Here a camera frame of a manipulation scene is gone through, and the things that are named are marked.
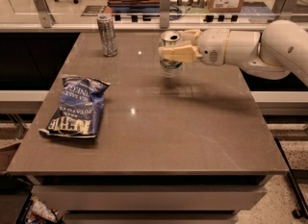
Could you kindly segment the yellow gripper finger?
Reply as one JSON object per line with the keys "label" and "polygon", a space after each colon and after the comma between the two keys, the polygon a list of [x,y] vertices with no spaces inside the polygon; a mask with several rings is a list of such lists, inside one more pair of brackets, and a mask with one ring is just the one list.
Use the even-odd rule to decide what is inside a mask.
{"label": "yellow gripper finger", "polygon": [[175,45],[160,46],[158,53],[162,59],[176,62],[195,62],[203,57],[199,48],[188,40]]}
{"label": "yellow gripper finger", "polygon": [[185,30],[185,31],[180,32],[182,39],[184,41],[189,41],[191,45],[196,45],[196,42],[199,38],[200,33],[201,31],[198,29],[191,29],[191,30]]}

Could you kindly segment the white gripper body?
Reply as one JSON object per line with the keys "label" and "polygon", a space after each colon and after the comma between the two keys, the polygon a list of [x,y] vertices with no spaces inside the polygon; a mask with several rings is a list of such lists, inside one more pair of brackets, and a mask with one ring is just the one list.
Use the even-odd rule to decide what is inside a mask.
{"label": "white gripper body", "polygon": [[229,36],[228,29],[209,29],[202,32],[197,42],[200,61],[207,65],[224,65]]}

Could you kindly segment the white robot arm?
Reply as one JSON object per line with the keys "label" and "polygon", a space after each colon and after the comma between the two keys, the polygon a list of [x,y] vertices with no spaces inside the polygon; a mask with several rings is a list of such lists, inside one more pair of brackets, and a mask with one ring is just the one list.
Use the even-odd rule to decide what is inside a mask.
{"label": "white robot arm", "polygon": [[269,80],[294,74],[308,86],[308,32],[288,20],[276,20],[263,32],[208,29],[175,31],[176,39],[160,46],[166,61],[237,66]]}

